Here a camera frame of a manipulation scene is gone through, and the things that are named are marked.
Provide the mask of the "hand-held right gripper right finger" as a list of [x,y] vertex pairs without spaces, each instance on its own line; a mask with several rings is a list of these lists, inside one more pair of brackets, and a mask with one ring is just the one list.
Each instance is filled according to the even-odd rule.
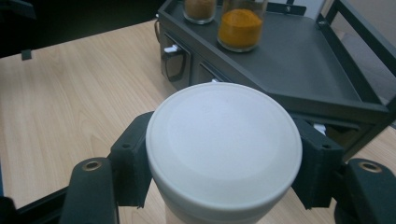
[[344,150],[302,119],[294,119],[303,144],[303,158],[292,188],[305,209],[328,207],[332,172],[342,163]]

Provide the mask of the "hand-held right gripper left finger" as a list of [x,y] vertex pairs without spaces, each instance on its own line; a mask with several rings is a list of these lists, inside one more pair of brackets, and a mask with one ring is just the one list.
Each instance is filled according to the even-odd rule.
[[137,116],[110,149],[118,206],[143,208],[151,183],[146,132],[152,112]]

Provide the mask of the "white-capped spice jar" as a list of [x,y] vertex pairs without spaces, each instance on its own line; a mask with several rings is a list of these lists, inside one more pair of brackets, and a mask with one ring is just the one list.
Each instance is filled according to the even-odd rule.
[[217,40],[226,49],[246,52],[259,43],[268,0],[223,0]]
[[254,224],[286,194],[303,149],[285,109],[249,87],[211,82],[167,98],[146,145],[153,179],[186,224]]
[[217,0],[184,0],[184,17],[196,24],[211,22],[216,13]]

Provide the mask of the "dark grey corner rack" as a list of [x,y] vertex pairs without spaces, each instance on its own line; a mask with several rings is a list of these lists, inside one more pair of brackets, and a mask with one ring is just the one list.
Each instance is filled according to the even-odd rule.
[[223,48],[218,22],[187,21],[180,0],[166,0],[157,26],[163,75],[181,90],[221,81],[262,91],[290,114],[323,125],[346,159],[396,121],[396,96],[384,103],[323,17],[302,7],[270,4],[262,40],[248,52]]

